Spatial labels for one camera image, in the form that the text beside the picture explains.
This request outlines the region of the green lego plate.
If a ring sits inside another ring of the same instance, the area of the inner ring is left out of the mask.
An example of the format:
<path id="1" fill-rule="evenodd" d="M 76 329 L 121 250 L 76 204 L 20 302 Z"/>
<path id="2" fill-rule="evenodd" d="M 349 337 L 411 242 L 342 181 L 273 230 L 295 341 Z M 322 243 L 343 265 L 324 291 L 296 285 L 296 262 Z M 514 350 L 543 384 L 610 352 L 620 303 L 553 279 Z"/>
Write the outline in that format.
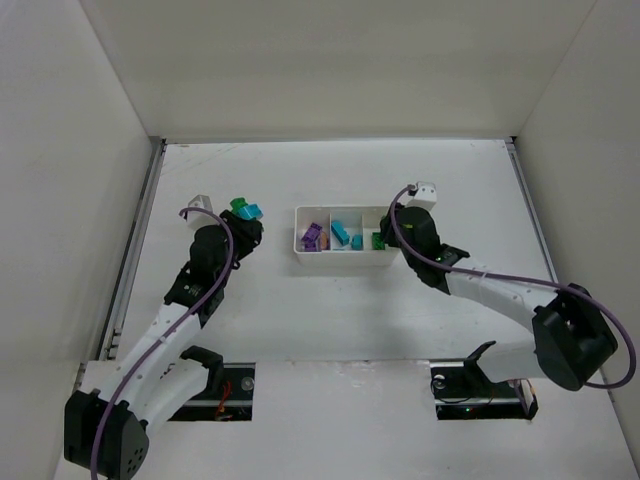
<path id="1" fill-rule="evenodd" d="M 373 232 L 371 235 L 372 240 L 372 248 L 375 251 L 384 251 L 386 249 L 386 244 L 380 232 Z"/>

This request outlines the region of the small teal lego brick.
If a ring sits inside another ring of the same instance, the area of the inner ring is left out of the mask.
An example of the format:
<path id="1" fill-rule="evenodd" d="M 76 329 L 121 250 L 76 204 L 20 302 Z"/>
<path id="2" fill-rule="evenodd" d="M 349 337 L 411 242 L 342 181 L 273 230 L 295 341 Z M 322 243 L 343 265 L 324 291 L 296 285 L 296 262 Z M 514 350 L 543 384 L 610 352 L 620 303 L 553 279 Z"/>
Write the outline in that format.
<path id="1" fill-rule="evenodd" d="M 351 247 L 353 250 L 363 249 L 363 238 L 361 235 L 355 235 L 351 241 Z"/>

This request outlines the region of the green lego brick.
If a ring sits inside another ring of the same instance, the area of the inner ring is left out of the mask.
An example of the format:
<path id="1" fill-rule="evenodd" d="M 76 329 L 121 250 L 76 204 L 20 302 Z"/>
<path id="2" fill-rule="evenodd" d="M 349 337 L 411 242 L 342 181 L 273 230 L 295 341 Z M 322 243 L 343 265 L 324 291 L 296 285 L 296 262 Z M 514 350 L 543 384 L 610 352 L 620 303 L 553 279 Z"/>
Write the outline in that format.
<path id="1" fill-rule="evenodd" d="M 239 211 L 248 205 L 244 197 L 237 197 L 231 200 L 230 206 L 233 212 Z"/>

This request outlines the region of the teal rounded lego brick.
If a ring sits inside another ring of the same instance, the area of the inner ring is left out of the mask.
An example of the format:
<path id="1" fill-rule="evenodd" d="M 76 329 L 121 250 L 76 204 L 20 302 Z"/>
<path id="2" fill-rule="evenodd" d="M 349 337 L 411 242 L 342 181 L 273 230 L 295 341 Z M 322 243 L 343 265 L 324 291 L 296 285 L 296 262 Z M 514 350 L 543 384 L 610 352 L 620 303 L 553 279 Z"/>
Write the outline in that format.
<path id="1" fill-rule="evenodd" d="M 243 220 L 261 220 L 263 212 L 257 204 L 247 204 L 238 209 L 237 215 Z"/>

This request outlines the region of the purple lego plate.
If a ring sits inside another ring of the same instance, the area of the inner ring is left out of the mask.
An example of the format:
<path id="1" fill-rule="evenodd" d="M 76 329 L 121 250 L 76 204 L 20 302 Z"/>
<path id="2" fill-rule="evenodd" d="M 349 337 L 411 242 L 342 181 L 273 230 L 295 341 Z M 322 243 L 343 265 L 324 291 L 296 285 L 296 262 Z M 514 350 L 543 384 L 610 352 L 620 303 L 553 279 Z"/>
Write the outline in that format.
<path id="1" fill-rule="evenodd" d="M 316 244 L 321 236 L 322 231 L 323 228 L 321 225 L 312 222 L 302 236 L 301 243 L 303 245 Z"/>

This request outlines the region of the purple curved lego brick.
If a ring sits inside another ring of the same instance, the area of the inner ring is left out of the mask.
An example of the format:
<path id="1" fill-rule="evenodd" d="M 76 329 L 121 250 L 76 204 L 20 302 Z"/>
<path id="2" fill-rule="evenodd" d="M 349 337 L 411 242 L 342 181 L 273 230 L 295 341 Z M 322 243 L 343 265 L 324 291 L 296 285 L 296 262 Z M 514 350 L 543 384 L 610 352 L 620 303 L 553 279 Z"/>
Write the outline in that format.
<path id="1" fill-rule="evenodd" d="M 320 251 L 320 247 L 319 247 L 319 243 L 317 241 L 314 242 L 303 242 L 301 244 L 302 249 L 304 252 L 319 252 Z"/>

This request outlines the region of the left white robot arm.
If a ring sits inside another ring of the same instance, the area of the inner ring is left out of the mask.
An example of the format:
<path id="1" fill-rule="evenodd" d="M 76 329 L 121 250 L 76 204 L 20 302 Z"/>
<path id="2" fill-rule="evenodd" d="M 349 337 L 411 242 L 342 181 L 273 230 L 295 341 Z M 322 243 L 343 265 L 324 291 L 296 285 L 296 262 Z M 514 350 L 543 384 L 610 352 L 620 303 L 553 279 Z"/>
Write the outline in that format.
<path id="1" fill-rule="evenodd" d="M 196 230 L 189 259 L 148 330 L 103 383 L 67 400 L 65 460 L 92 478 L 131 479 L 160 426 L 192 397 L 218 388 L 223 358 L 195 340 L 221 304 L 231 272 L 262 234 L 260 221 L 229 211 Z"/>

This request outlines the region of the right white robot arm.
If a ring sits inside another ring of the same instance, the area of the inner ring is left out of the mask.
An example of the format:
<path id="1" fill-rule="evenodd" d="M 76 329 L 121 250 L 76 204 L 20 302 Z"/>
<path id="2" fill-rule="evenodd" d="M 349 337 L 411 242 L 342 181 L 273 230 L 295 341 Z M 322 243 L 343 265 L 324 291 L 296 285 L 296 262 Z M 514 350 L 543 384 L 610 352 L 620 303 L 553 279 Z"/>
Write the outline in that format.
<path id="1" fill-rule="evenodd" d="M 483 343 L 468 361 L 488 381 L 546 378 L 577 391 L 615 353 L 618 343 L 589 293 L 501 281 L 468 252 L 441 242 L 429 212 L 398 205 L 380 221 L 381 238 L 401 250 L 419 280 L 446 295 L 470 300 L 526 329 L 528 339 Z"/>

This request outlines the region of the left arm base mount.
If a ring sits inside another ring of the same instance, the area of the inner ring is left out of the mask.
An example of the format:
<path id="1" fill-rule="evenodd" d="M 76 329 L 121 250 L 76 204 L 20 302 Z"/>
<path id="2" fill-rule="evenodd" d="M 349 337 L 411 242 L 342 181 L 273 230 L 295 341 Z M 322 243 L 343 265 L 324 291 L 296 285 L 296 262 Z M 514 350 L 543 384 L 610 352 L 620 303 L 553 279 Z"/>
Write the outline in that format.
<path id="1" fill-rule="evenodd" d="M 252 420 L 255 363 L 227 363 L 223 356 L 191 346 L 180 358 L 195 361 L 208 372 L 205 388 L 189 399 L 171 422 L 246 422 Z"/>

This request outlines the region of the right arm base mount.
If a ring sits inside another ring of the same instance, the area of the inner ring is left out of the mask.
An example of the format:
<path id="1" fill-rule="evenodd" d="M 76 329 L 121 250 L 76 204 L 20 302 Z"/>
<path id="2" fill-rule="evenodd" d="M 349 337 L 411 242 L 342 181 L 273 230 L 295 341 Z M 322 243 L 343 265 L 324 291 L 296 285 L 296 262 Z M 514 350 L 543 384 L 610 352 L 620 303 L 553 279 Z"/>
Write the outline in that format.
<path id="1" fill-rule="evenodd" d="M 482 355 L 495 344 L 485 342 L 464 358 L 430 362 L 429 388 L 438 420 L 534 419 L 539 404 L 529 380 L 494 383 L 479 367 Z"/>

